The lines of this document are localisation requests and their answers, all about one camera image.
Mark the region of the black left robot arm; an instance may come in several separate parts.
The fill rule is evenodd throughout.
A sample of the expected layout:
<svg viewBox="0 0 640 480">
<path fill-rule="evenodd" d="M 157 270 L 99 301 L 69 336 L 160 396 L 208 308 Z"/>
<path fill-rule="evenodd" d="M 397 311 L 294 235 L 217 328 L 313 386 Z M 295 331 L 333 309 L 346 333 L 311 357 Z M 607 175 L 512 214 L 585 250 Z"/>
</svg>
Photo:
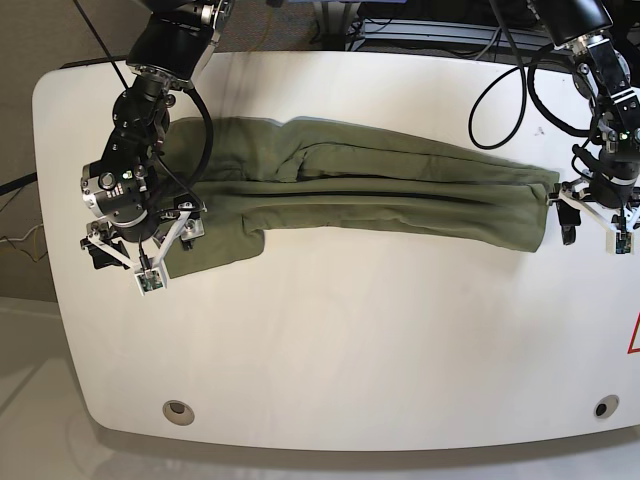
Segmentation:
<svg viewBox="0 0 640 480">
<path fill-rule="evenodd" d="M 609 253 L 630 254 L 639 227 L 639 97 L 626 60 L 607 34 L 613 21 L 600 1 L 531 1 L 528 6 L 551 40 L 532 61 L 554 50 L 570 53 L 574 85 L 589 103 L 589 126 L 579 130 L 555 118 L 535 91 L 533 72 L 527 75 L 531 100 L 557 128 L 600 148 L 592 154 L 586 145 L 573 146 L 571 162 L 582 163 L 584 170 L 573 181 L 555 184 L 548 195 L 562 241 L 574 243 L 587 214 L 605 230 Z"/>
</svg>

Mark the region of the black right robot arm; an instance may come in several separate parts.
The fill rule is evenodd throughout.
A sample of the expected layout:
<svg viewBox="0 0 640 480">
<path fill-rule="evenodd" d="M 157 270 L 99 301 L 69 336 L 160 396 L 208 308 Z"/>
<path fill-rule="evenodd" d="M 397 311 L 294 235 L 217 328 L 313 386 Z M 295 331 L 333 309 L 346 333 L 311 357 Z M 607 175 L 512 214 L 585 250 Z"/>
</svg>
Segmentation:
<svg viewBox="0 0 640 480">
<path fill-rule="evenodd" d="M 204 202 L 194 185 L 209 164 L 214 130 L 193 77 L 217 43 L 233 4 L 230 1 L 146 1 L 150 19 L 126 65 L 135 76 L 113 110 L 113 130 L 99 160 L 84 166 L 83 201 L 95 215 L 80 245 L 95 269 L 126 268 L 126 243 L 151 238 L 164 222 L 198 216 Z M 177 174 L 163 159 L 175 93 L 185 93 L 205 126 L 200 160 L 189 174 Z"/>
</svg>

